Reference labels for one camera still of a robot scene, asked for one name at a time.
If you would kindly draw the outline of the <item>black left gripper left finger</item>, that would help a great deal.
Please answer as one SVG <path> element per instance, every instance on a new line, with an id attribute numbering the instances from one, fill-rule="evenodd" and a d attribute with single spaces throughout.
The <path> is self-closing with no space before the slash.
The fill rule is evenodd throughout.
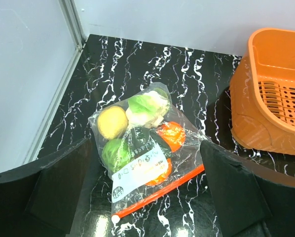
<path id="1" fill-rule="evenodd" d="M 69 234 L 91 153 L 84 138 L 0 173 L 0 237 Z"/>

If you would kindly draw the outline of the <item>clear orange-zip bag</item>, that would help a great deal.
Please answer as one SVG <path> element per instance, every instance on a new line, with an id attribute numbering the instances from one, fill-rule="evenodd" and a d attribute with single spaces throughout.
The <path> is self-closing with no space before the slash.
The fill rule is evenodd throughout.
<path id="1" fill-rule="evenodd" d="M 173 105 L 167 86 L 160 82 L 154 82 L 135 95 L 156 88 L 164 90 L 171 102 L 170 109 L 160 125 L 174 121 L 183 127 L 186 135 L 183 146 L 178 151 L 172 152 L 171 158 L 165 157 L 160 146 L 153 141 L 149 134 L 150 129 L 157 130 L 160 125 L 157 128 L 145 128 L 130 127 L 128 124 L 126 131 L 117 138 L 127 142 L 130 162 L 116 173 L 112 173 L 106 168 L 102 159 L 103 148 L 110 140 L 99 133 L 97 119 L 104 109 L 111 106 L 119 106 L 126 112 L 127 101 L 131 97 L 95 111 L 88 119 L 99 157 L 112 180 L 111 219 L 115 223 L 184 184 L 204 170 L 200 145 L 206 136 Z"/>

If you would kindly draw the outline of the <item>green fake pumpkin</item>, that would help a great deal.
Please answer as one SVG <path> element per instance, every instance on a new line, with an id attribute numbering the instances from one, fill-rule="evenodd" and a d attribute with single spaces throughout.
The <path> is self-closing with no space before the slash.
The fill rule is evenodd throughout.
<path id="1" fill-rule="evenodd" d="M 108 141 L 102 151 L 102 159 L 106 168 L 116 173 L 130 162 L 130 151 L 127 142 L 121 138 Z"/>

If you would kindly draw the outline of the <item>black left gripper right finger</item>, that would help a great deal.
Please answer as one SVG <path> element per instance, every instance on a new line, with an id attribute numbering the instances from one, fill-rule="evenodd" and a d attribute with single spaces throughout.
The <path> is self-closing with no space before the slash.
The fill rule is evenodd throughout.
<path id="1" fill-rule="evenodd" d="M 295 177 L 210 141 L 200 153 L 223 236 L 295 237 Z"/>

